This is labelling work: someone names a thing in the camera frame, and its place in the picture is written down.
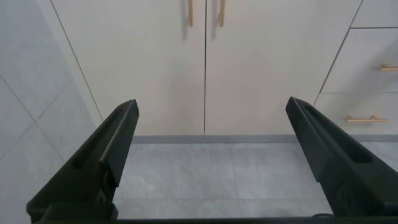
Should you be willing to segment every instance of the tile grout line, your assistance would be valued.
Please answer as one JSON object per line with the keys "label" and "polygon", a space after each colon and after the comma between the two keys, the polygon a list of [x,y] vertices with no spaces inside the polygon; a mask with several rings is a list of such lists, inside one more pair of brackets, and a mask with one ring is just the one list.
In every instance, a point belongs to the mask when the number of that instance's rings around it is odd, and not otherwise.
{"label": "tile grout line", "polygon": [[47,109],[51,106],[51,104],[65,91],[65,89],[73,82],[73,78],[63,87],[63,89],[56,95],[56,97],[49,103],[49,105],[41,112],[36,119],[33,119],[34,121],[37,121],[40,119],[41,116],[43,116],[44,112],[47,111]]}
{"label": "tile grout line", "polygon": [[15,96],[15,98],[17,99],[17,101],[19,102],[19,104],[21,104],[22,108],[26,111],[26,113],[30,116],[30,118],[32,119],[32,124],[29,125],[29,127],[16,139],[16,141],[12,144],[12,146],[6,150],[6,152],[0,156],[0,159],[2,159],[6,153],[8,151],[10,151],[10,149],[12,149],[12,147],[14,147],[14,145],[19,141],[19,139],[26,133],[26,131],[35,123],[35,119],[33,119],[32,115],[29,113],[29,111],[26,109],[26,107],[24,106],[24,104],[21,102],[21,100],[18,98],[18,96],[14,93],[14,90],[12,90],[12,88],[8,85],[8,83],[6,82],[6,80],[0,75],[0,79],[4,82],[4,84],[6,84],[6,86],[8,87],[8,89],[10,89],[11,93]]}
{"label": "tile grout line", "polygon": [[52,5],[52,8],[54,9],[55,14],[57,15],[57,18],[58,18],[58,21],[59,21],[59,23],[60,23],[60,25],[61,25],[61,28],[62,28],[62,30],[63,30],[63,33],[65,34],[65,37],[67,38],[69,47],[70,47],[70,49],[72,50],[72,53],[73,53],[73,56],[75,57],[75,60],[76,60],[77,65],[79,66],[81,75],[83,76],[83,79],[85,80],[87,89],[88,89],[88,91],[90,92],[90,95],[91,95],[91,97],[92,97],[92,99],[93,99],[93,101],[94,101],[94,104],[95,104],[95,107],[97,108],[98,114],[99,114],[99,116],[100,116],[100,118],[101,118],[101,120],[102,120],[102,122],[103,122],[104,119],[103,119],[103,117],[102,117],[102,114],[100,113],[100,109],[98,108],[97,102],[96,102],[95,99],[94,99],[94,95],[93,95],[93,93],[91,92],[90,86],[88,85],[88,82],[87,82],[87,79],[86,79],[86,77],[85,77],[85,74],[83,73],[83,70],[81,69],[80,62],[77,60],[77,56],[76,56],[75,51],[74,51],[74,49],[73,49],[73,47],[72,47],[72,44],[71,44],[70,41],[69,41],[69,37],[68,37],[68,35],[67,35],[67,32],[65,31],[65,28],[64,28],[63,25],[62,25],[61,19],[60,19],[59,15],[58,15],[58,12],[57,12],[57,10],[56,10],[56,8],[55,8],[55,6],[54,6],[54,3],[52,2],[52,0],[50,0],[50,2],[51,2],[51,5]]}
{"label": "tile grout line", "polygon": [[10,89],[11,93],[16,97],[16,99],[18,100],[18,102],[21,104],[21,106],[25,109],[26,113],[30,116],[30,118],[32,119],[32,124],[29,125],[29,127],[17,138],[17,140],[12,144],[12,146],[7,149],[7,151],[0,156],[0,160],[7,154],[7,152],[9,152],[12,147],[14,147],[14,145],[19,141],[19,139],[27,132],[27,130],[32,127],[33,124],[36,124],[36,126],[40,129],[40,131],[42,132],[42,134],[44,135],[44,137],[47,139],[47,141],[50,143],[50,145],[54,148],[54,150],[58,153],[58,155],[60,155],[61,159],[65,161],[65,159],[61,156],[60,152],[58,152],[57,148],[52,144],[52,142],[50,141],[49,137],[47,137],[47,135],[44,133],[44,131],[42,130],[42,128],[39,126],[39,124],[37,124],[37,120],[44,114],[45,111],[47,111],[47,109],[50,107],[50,105],[61,95],[61,93],[63,93],[63,91],[69,86],[69,84],[71,84],[71,82],[73,81],[73,79],[71,79],[66,85],[65,87],[60,91],[60,93],[49,103],[49,105],[43,110],[43,112],[41,112],[41,114],[37,117],[37,119],[34,119],[33,116],[29,113],[29,111],[26,109],[26,107],[24,106],[24,104],[20,101],[20,99],[18,98],[18,96],[14,93],[14,91],[11,89],[11,87],[8,85],[8,83],[5,81],[5,79],[0,76],[0,78],[3,80],[3,82],[6,84],[6,86],[8,87],[8,89]]}
{"label": "tile grout line", "polygon": [[66,162],[66,160],[63,158],[63,156],[61,155],[61,153],[58,151],[58,149],[54,146],[54,144],[50,141],[49,137],[44,133],[43,129],[39,126],[39,124],[37,123],[37,121],[42,117],[42,115],[44,114],[44,112],[47,111],[47,109],[51,106],[51,104],[57,99],[59,98],[59,96],[67,89],[67,87],[73,82],[73,79],[71,79],[68,84],[65,85],[65,87],[61,90],[61,92],[54,98],[54,100],[51,101],[51,103],[44,109],[44,111],[37,117],[37,119],[33,119],[33,122],[37,125],[37,127],[39,127],[40,131],[43,133],[43,135],[45,136],[45,138],[47,139],[47,141],[50,143],[50,145],[54,148],[54,150],[58,153],[58,155],[60,155],[61,159]]}
{"label": "tile grout line", "polygon": [[228,148],[229,151],[229,156],[231,156],[231,162],[232,162],[232,172],[234,174],[234,183],[235,183],[235,191],[236,191],[236,200],[238,201],[238,208],[239,208],[239,216],[242,217],[242,209],[241,209],[241,204],[239,202],[239,192],[238,192],[238,185],[236,184],[236,175],[235,175],[235,165],[234,165],[234,158],[232,156],[232,150]]}
{"label": "tile grout line", "polygon": [[27,132],[27,130],[29,130],[29,128],[31,128],[34,124],[35,124],[34,122],[33,122],[32,124],[30,124],[29,127],[21,134],[21,136],[19,136],[18,139],[12,144],[12,146],[11,146],[9,149],[7,149],[7,150],[4,152],[4,154],[3,154],[2,156],[0,156],[0,161],[1,161],[1,159],[2,159],[4,156],[6,156],[6,154],[7,154],[8,152],[11,151],[11,149],[15,146],[15,144],[17,144],[17,142],[20,140],[20,138],[23,137],[23,135]]}
{"label": "tile grout line", "polygon": [[44,131],[42,130],[42,128],[36,123],[36,121],[34,121],[34,124],[36,124],[36,126],[39,128],[39,130],[42,132],[42,134],[44,135],[44,137],[47,139],[47,141],[50,143],[50,145],[54,148],[54,151],[57,152],[57,154],[61,157],[61,160],[65,163],[66,160],[62,157],[61,153],[58,152],[57,148],[52,144],[52,142],[50,141],[49,137],[47,137],[47,135],[44,133]]}

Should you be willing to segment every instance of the drawer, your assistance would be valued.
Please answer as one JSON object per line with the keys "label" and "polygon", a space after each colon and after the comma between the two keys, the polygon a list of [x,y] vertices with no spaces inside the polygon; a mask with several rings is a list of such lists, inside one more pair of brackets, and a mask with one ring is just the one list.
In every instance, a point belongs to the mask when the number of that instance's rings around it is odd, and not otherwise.
{"label": "drawer", "polygon": [[364,0],[351,27],[398,27],[397,0]]}
{"label": "drawer", "polygon": [[351,29],[331,68],[322,93],[398,92],[398,29]]}
{"label": "drawer", "polygon": [[[398,134],[398,93],[321,93],[315,108],[348,134]],[[348,115],[352,119],[371,119],[376,115],[386,121],[347,122]]]}

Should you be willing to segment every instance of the cabinet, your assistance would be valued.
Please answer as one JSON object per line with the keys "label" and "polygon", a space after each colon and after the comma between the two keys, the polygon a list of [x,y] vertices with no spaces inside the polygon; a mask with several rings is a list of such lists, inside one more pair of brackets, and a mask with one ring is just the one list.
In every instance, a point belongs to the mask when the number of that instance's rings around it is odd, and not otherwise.
{"label": "cabinet", "polygon": [[[396,134],[398,133],[398,93],[321,93],[315,107],[348,134]],[[347,122],[370,119],[377,116],[385,122]]]}
{"label": "cabinet", "polygon": [[398,92],[398,29],[351,29],[322,93]]}
{"label": "cabinet", "polygon": [[314,103],[361,1],[207,1],[206,134],[293,134],[294,96]]}
{"label": "cabinet", "polygon": [[137,99],[136,135],[293,134],[361,0],[53,0],[105,118]]}
{"label": "cabinet", "polygon": [[105,119],[137,99],[135,135],[203,134],[205,1],[53,0]]}

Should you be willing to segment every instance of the black plastic arm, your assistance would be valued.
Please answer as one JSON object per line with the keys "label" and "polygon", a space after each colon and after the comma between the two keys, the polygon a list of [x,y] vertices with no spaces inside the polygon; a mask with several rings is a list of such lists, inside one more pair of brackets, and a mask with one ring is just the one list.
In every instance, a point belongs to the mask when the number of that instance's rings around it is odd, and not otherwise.
{"label": "black plastic arm", "polygon": [[31,221],[112,220],[112,204],[130,149],[139,110],[119,105],[26,205]]}
{"label": "black plastic arm", "polygon": [[291,97],[287,116],[336,216],[398,215],[398,173],[310,104]]}

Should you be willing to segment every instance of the wall tile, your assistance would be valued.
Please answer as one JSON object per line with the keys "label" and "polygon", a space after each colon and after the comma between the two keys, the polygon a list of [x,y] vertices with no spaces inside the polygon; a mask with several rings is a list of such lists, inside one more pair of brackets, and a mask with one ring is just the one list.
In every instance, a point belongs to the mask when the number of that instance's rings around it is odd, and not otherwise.
{"label": "wall tile", "polygon": [[63,159],[33,124],[0,160],[2,223],[30,223],[26,203],[63,166]]}
{"label": "wall tile", "polygon": [[37,124],[65,160],[95,130],[94,122],[74,82],[51,103],[38,118]]}
{"label": "wall tile", "polygon": [[0,30],[0,75],[36,119],[72,75],[36,1],[0,1]]}
{"label": "wall tile", "polygon": [[32,123],[32,118],[0,78],[0,157]]}

